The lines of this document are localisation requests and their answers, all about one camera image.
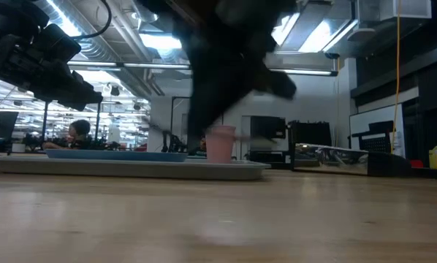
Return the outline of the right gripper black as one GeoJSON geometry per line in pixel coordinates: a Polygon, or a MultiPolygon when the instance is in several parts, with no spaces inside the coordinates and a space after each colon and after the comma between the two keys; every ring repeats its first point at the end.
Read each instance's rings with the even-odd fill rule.
{"type": "Polygon", "coordinates": [[[197,114],[204,114],[204,128],[223,124],[224,113],[251,91],[258,90],[291,100],[296,85],[284,72],[265,65],[274,51],[272,26],[232,28],[185,27],[183,49],[192,70],[192,95],[187,126],[188,150],[196,150],[203,137],[197,114]]]}

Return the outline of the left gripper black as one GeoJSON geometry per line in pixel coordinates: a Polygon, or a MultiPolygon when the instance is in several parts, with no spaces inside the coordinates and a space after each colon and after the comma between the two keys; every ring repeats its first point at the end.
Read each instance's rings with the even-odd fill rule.
{"type": "Polygon", "coordinates": [[[0,15],[0,80],[38,99],[77,111],[102,102],[102,94],[67,65],[80,50],[56,24],[40,27],[25,15],[0,15]]]}

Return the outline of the pink plastic cup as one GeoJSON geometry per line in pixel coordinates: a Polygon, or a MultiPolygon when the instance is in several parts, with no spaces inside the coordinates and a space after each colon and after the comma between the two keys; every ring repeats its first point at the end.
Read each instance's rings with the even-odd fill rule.
{"type": "Polygon", "coordinates": [[[214,126],[205,135],[207,160],[214,164],[228,164],[232,161],[235,143],[234,126],[214,126]]]}

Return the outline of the blue round plate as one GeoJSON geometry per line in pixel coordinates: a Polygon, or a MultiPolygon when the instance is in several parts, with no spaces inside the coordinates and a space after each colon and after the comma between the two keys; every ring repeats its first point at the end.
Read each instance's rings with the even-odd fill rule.
{"type": "Polygon", "coordinates": [[[109,161],[184,162],[188,156],[187,153],[155,153],[114,150],[49,149],[45,152],[51,159],[90,159],[109,161]]]}

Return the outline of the grey plastic tray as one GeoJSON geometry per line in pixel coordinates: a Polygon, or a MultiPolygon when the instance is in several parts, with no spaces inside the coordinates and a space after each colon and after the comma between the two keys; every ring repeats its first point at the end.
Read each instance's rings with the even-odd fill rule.
{"type": "Polygon", "coordinates": [[[0,156],[0,173],[74,175],[185,180],[260,180],[270,166],[252,161],[213,164],[204,159],[184,162],[50,159],[44,156],[0,156]]]}

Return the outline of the background robot arms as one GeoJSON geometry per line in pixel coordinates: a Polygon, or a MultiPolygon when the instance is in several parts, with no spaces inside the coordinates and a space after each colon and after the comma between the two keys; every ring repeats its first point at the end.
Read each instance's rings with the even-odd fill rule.
{"type": "Polygon", "coordinates": [[[187,145],[170,131],[162,132],[162,153],[187,153],[187,145]]]}

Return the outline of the person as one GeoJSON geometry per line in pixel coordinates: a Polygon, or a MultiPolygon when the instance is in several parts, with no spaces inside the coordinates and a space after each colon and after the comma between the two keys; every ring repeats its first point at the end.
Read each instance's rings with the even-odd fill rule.
{"type": "Polygon", "coordinates": [[[42,147],[47,149],[83,149],[88,146],[88,133],[90,132],[91,125],[86,120],[77,120],[69,125],[68,135],[70,141],[67,146],[61,146],[53,142],[44,142],[42,147]]]}

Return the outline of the long ceiling light strip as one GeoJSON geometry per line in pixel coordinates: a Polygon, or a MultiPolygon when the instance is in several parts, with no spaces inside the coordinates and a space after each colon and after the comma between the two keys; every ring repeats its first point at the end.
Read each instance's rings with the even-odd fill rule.
{"type": "Polygon", "coordinates": [[[118,67],[118,68],[142,68],[142,69],[179,69],[189,70],[188,64],[154,64],[154,63],[125,63],[125,62],[98,62],[98,61],[69,61],[68,66],[86,67],[118,67]]]}

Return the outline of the black monitor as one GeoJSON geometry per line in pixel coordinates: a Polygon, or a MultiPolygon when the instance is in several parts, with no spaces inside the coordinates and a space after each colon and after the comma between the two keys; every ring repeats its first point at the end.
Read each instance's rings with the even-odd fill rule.
{"type": "Polygon", "coordinates": [[[268,139],[286,138],[285,118],[273,116],[251,116],[251,137],[264,137],[268,139]]]}

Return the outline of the short ceiling light strip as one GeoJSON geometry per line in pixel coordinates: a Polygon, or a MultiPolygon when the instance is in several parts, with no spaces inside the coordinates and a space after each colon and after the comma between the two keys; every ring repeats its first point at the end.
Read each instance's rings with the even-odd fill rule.
{"type": "Polygon", "coordinates": [[[273,72],[283,72],[288,75],[315,75],[315,76],[328,76],[334,77],[338,75],[338,71],[326,71],[326,70],[312,70],[312,69],[278,69],[271,68],[273,72]]]}

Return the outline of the metal box grater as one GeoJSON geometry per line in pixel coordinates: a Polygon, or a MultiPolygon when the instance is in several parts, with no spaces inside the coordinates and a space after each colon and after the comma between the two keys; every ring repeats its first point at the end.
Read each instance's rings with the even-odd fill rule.
{"type": "Polygon", "coordinates": [[[405,178],[413,174],[410,162],[402,156],[305,143],[294,145],[291,168],[293,171],[382,178],[405,178]]]}

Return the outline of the bright ceiling light panel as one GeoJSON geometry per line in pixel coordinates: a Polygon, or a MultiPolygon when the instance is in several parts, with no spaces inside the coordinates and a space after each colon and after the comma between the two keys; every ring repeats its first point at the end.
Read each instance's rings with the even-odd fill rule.
{"type": "Polygon", "coordinates": [[[309,35],[299,53],[327,52],[343,39],[356,25],[358,19],[325,18],[309,35]]]}

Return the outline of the white board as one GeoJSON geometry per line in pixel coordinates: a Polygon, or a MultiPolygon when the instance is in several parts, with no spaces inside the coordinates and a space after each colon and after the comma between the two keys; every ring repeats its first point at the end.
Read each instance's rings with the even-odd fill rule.
{"type": "Polygon", "coordinates": [[[391,133],[391,152],[395,155],[405,157],[406,150],[404,144],[404,124],[403,124],[403,111],[400,104],[397,106],[391,105],[388,107],[382,107],[376,110],[370,110],[363,113],[351,115],[349,118],[349,146],[352,150],[360,150],[358,140],[352,138],[352,135],[359,132],[366,132],[369,130],[368,124],[381,122],[381,121],[394,121],[393,133],[391,133]]]}

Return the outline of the black chair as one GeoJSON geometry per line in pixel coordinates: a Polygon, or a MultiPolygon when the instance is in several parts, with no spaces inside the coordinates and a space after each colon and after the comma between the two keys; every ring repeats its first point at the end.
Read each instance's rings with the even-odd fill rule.
{"type": "Polygon", "coordinates": [[[351,136],[358,140],[359,149],[390,153],[394,121],[369,123],[368,128],[368,131],[355,133],[351,136]]]}

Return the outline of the silver ventilation duct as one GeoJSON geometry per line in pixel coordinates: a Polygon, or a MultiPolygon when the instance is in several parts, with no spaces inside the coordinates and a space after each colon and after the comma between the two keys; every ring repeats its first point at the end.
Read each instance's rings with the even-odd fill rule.
{"type": "MultiPolygon", "coordinates": [[[[50,22],[60,26],[68,35],[79,36],[95,32],[94,26],[82,14],[71,0],[37,0],[37,6],[42,8],[50,17],[50,22]]],[[[121,56],[108,44],[102,36],[79,41],[82,47],[80,55],[87,62],[120,62],[121,56]]],[[[155,83],[151,71],[141,69],[136,72],[133,69],[114,66],[112,70],[99,66],[98,70],[106,71],[109,75],[119,79],[135,96],[150,98],[151,96],[163,96],[164,92],[155,83]]]]}

